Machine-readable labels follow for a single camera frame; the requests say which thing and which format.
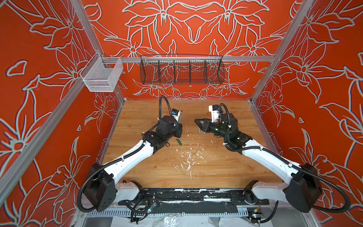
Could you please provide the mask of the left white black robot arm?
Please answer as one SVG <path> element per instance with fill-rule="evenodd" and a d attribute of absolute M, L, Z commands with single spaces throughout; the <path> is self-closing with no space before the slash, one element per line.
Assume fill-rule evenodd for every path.
<path fill-rule="evenodd" d="M 172 137 L 180 138 L 182 135 L 182 124 L 175 115 L 162 117 L 153 128 L 142 133 L 142 139 L 117 159 L 104 165 L 95 163 L 91 166 L 77 195 L 77 207 L 81 212 L 101 212 L 116 199 L 130 201 L 136 197 L 117 189 L 118 182 L 138 163 L 163 148 Z"/>

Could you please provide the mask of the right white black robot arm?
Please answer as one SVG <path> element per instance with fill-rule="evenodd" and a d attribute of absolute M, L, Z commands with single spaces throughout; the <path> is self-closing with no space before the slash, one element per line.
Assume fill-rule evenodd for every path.
<path fill-rule="evenodd" d="M 298 211 L 308 213 L 321 196 L 321 183 L 315 177 L 313 166 L 302 166 L 267 150 L 251 136 L 239 131 L 238 121 L 233 116 L 228 117 L 224 113 L 220 120 L 199 118 L 194 122 L 201 131 L 223 138 L 229 151 L 257 161 L 282 180 L 281 183 L 253 183 L 251 192 L 254 197 L 287 202 Z"/>

